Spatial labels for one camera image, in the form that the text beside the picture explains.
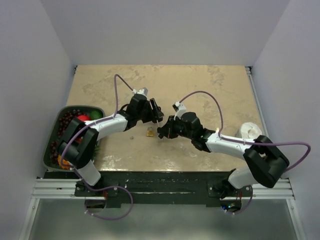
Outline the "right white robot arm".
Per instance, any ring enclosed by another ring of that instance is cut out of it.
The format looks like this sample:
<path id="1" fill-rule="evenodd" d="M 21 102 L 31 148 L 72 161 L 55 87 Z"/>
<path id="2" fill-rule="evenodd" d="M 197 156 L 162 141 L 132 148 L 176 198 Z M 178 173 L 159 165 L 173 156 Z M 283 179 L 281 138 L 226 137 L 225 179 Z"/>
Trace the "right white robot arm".
<path id="1" fill-rule="evenodd" d="M 264 135 L 257 139 L 227 138 L 216 131 L 203 127 L 194 112 L 186 112 L 181 117 L 173 115 L 157 128 L 159 138 L 175 139 L 184 137 L 199 151 L 220 153 L 244 160 L 242 169 L 232 170 L 218 187 L 230 197 L 243 187 L 261 184 L 273 188 L 290 162 L 285 155 Z"/>

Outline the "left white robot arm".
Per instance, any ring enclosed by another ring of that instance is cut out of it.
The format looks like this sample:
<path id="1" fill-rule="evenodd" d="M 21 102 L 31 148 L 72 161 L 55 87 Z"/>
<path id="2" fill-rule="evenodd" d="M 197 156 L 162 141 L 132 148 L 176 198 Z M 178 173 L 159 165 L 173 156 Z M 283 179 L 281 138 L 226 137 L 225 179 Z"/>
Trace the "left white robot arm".
<path id="1" fill-rule="evenodd" d="M 130 130 L 139 121 L 157 124 L 163 117 L 164 113 L 154 98 L 148 99 L 143 93 L 135 93 L 128 104 L 108 117 L 72 120 L 57 144 L 58 154 L 86 182 L 86 191 L 92 196 L 99 196 L 104 184 L 92 160 L 97 142 L 109 135 Z"/>

